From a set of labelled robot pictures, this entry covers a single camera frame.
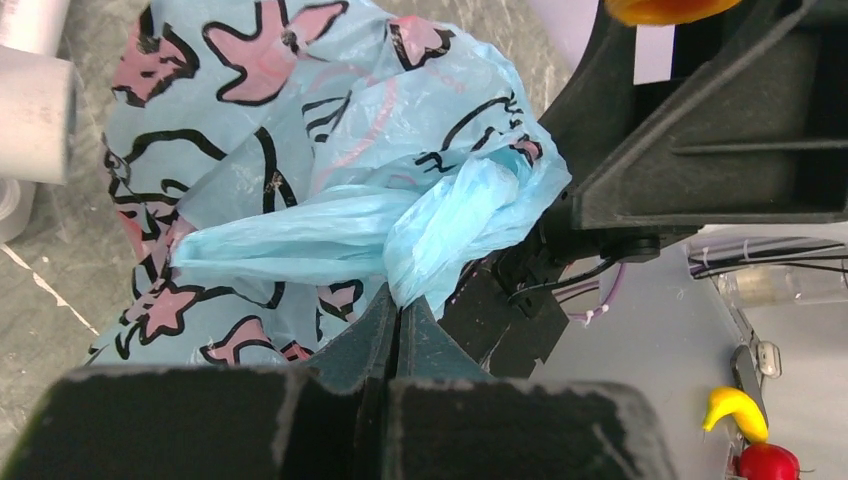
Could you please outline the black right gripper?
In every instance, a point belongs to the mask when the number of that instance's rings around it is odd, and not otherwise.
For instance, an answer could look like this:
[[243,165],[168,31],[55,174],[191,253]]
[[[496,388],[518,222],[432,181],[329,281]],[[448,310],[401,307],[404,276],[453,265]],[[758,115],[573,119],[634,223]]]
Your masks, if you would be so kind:
[[744,1],[679,27],[670,76],[637,84],[637,33],[598,7],[541,117],[571,184],[520,244],[472,263],[441,326],[475,361],[526,377],[570,323],[566,265],[612,292],[710,224],[847,217],[847,5]]

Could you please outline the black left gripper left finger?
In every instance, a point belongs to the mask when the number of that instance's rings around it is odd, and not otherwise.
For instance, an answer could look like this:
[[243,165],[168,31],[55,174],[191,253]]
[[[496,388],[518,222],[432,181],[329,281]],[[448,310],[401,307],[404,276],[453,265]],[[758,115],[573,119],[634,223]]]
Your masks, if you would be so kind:
[[5,479],[388,479],[398,309],[387,288],[290,366],[102,366],[42,397]]

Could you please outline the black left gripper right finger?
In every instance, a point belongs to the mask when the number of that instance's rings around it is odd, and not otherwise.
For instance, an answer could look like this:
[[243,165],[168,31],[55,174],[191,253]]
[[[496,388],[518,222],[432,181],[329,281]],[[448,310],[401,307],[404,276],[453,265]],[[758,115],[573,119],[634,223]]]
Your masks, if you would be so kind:
[[425,300],[400,317],[388,387],[391,479],[673,479],[658,417],[637,389],[605,381],[487,375]]

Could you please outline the blue printed plastic bag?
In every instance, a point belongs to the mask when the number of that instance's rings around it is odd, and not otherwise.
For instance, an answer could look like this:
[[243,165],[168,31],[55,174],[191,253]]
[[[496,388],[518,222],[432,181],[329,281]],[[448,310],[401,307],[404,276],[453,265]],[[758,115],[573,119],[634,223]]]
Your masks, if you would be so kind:
[[441,313],[571,179],[494,46],[370,1],[153,1],[112,90],[139,263],[90,364],[302,360],[382,286]]

